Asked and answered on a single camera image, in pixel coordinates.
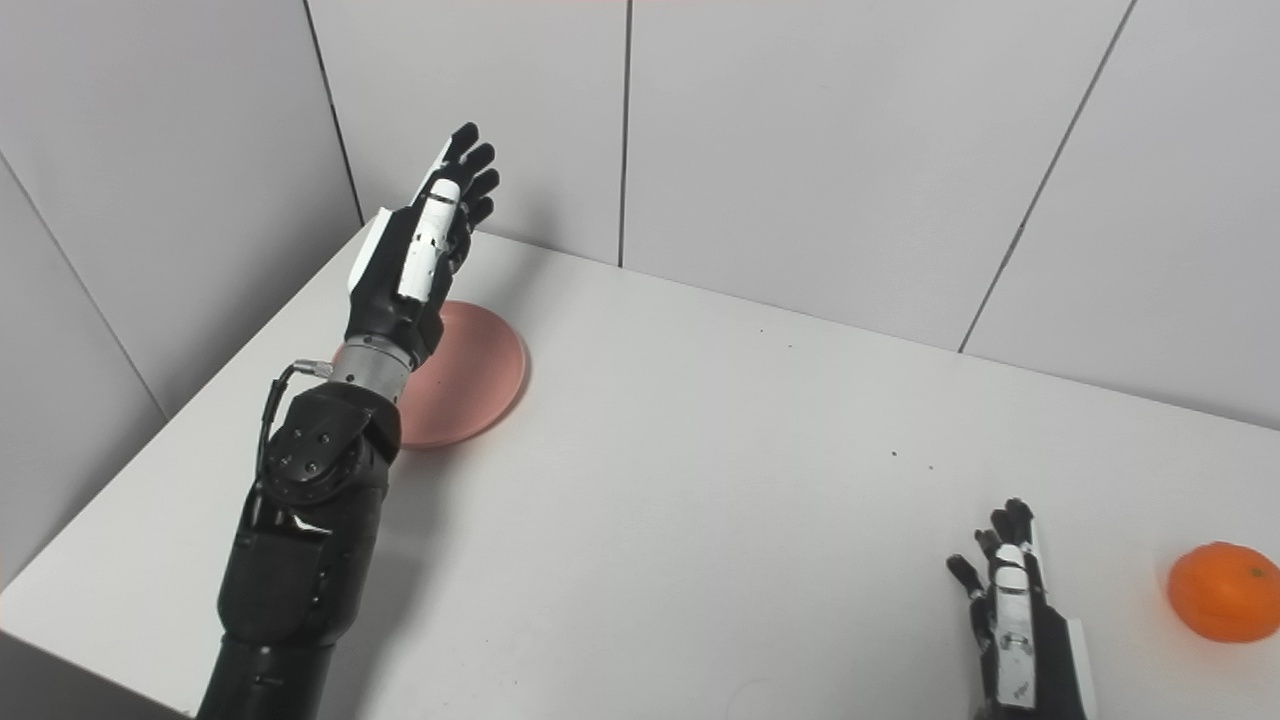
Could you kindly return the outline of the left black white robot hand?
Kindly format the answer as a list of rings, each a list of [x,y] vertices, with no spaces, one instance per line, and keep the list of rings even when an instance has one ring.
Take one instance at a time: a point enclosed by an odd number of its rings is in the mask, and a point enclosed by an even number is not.
[[[412,370],[435,352],[454,275],[474,232],[495,209],[495,158],[477,124],[467,122],[445,141],[410,202],[375,214],[348,281],[347,341],[385,342]]]

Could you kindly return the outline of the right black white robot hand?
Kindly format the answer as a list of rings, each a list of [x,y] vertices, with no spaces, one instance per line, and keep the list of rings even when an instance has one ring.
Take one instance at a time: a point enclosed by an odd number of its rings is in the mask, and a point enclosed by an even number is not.
[[[977,568],[960,553],[946,560],[968,598],[978,648],[982,697],[974,719],[1094,719],[1098,714],[1082,621],[1050,602],[1036,515],[1009,498],[974,539]]]

